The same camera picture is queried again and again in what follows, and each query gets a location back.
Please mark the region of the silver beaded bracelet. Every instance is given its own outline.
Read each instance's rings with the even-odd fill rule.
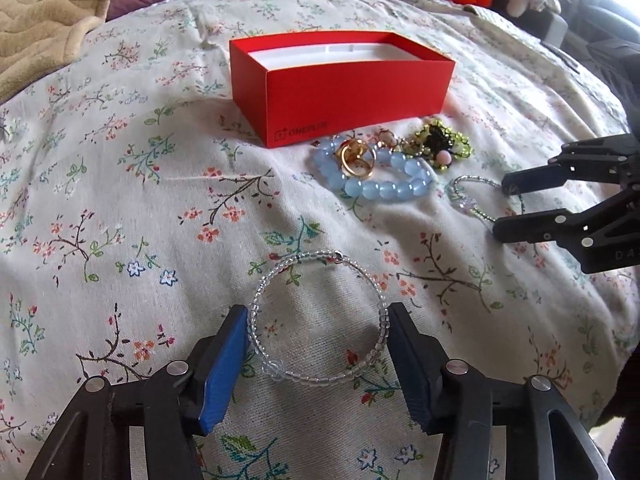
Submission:
[[[378,320],[380,332],[378,334],[378,340],[373,350],[369,352],[366,357],[357,363],[353,368],[345,372],[339,373],[333,377],[308,377],[301,375],[291,370],[287,370],[284,362],[280,359],[274,359],[267,354],[264,346],[260,343],[257,335],[256,318],[258,311],[260,310],[260,297],[264,293],[264,290],[269,285],[271,280],[277,276],[287,267],[293,264],[305,262],[309,260],[324,260],[328,263],[335,265],[347,265],[354,269],[360,276],[362,276],[376,291],[378,295]],[[265,274],[260,279],[260,283],[255,290],[254,300],[249,304],[249,316],[247,317],[247,332],[249,333],[249,341],[255,350],[256,355],[262,361],[262,371],[271,376],[275,381],[281,381],[283,379],[289,379],[295,383],[306,384],[308,386],[331,386],[332,384],[342,384],[348,381],[353,381],[354,378],[359,377],[364,373],[370,364],[372,364],[379,356],[386,344],[386,338],[389,334],[389,310],[382,288],[378,282],[369,274],[366,269],[359,264],[351,260],[348,256],[345,256],[340,251],[321,250],[311,251],[308,253],[292,254],[286,258],[279,260],[276,266]]]
[[[496,189],[500,189],[500,190],[502,189],[501,184],[499,184],[498,182],[494,182],[493,180],[489,180],[488,178],[484,178],[482,176],[475,176],[475,175],[460,175],[459,177],[454,179],[453,182],[451,183],[451,189],[452,189],[451,198],[453,200],[453,205],[456,208],[458,208],[460,211],[468,215],[475,215],[478,218],[487,220],[488,222],[491,222],[491,223],[495,222],[495,218],[487,215],[486,213],[478,209],[478,204],[476,203],[476,200],[474,200],[469,196],[464,196],[462,194],[462,192],[458,188],[458,184],[465,180],[468,180],[470,182],[480,182],[481,184],[488,184],[489,186],[495,187]],[[522,195],[518,195],[518,199],[520,200],[520,214],[524,215],[525,207],[524,207],[524,200],[522,199]]]

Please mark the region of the silver rivet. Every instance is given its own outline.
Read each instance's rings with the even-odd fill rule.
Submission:
[[[184,375],[185,373],[187,373],[188,369],[189,369],[189,365],[185,361],[171,361],[166,366],[166,372],[169,375],[174,375],[174,376]]]
[[[454,375],[464,375],[469,371],[469,365],[462,359],[452,359],[447,362],[446,368]]]
[[[536,375],[531,378],[531,386],[540,392],[548,392],[551,389],[551,381],[542,375]]]
[[[92,377],[84,385],[84,389],[91,394],[94,394],[95,392],[99,392],[103,388],[104,388],[104,379],[102,377]]]

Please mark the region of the floral print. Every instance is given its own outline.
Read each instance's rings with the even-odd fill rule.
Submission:
[[[586,276],[553,242],[499,245],[447,191],[459,174],[499,182],[546,164],[564,142],[626,131],[625,118],[588,71],[501,24],[442,0],[171,0],[97,27],[81,59],[0,105],[0,476],[24,478],[86,377],[144,380],[184,359],[275,261],[321,248],[375,273],[456,356],[498,378],[547,374],[593,424],[638,343],[637,273]],[[309,164],[313,140],[267,150],[232,101],[229,40],[354,28],[456,61],[438,117],[475,155],[413,202],[332,193]],[[344,134],[405,137],[421,124]],[[468,193],[492,216],[518,211],[490,188]],[[568,183],[524,200],[527,211],[584,210],[603,197]],[[258,329],[295,369],[353,366],[375,338],[375,295],[343,270],[293,265],[270,288]],[[224,422],[198,443],[204,476],[412,480],[432,468],[419,457],[435,456],[437,439],[407,423],[388,353],[325,394],[271,383],[248,350]],[[346,429],[327,432],[321,415],[338,412]],[[503,464],[496,443],[492,479]]]

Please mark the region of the red box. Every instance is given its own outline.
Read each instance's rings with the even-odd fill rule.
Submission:
[[[268,148],[442,110],[455,63],[391,32],[229,42],[233,99]]]

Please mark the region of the yellow blanket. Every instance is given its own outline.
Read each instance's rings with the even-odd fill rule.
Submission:
[[[110,0],[0,0],[0,104],[77,59]]]

